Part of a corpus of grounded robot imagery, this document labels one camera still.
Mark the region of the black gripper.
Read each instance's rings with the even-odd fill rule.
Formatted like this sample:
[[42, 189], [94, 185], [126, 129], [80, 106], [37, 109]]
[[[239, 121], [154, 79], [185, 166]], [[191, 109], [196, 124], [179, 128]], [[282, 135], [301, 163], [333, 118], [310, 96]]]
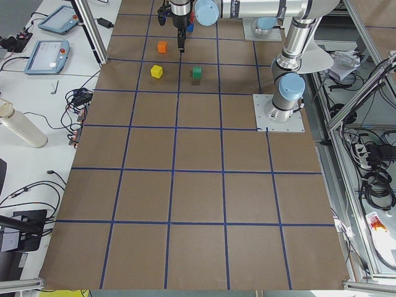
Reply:
[[178, 49], [180, 53], [184, 53], [186, 28], [189, 25], [189, 0], [171, 0], [170, 5], [173, 25], [178, 29]]

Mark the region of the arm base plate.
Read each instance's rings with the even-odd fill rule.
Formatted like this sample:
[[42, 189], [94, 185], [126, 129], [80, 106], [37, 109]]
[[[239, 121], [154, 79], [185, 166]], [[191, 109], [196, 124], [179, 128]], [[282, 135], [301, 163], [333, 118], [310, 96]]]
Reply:
[[281, 42], [281, 29], [276, 17], [243, 19], [244, 39], [248, 41]]
[[252, 97], [258, 132], [305, 132], [301, 110], [297, 103], [289, 111], [279, 111], [272, 104], [272, 94], [253, 94]]

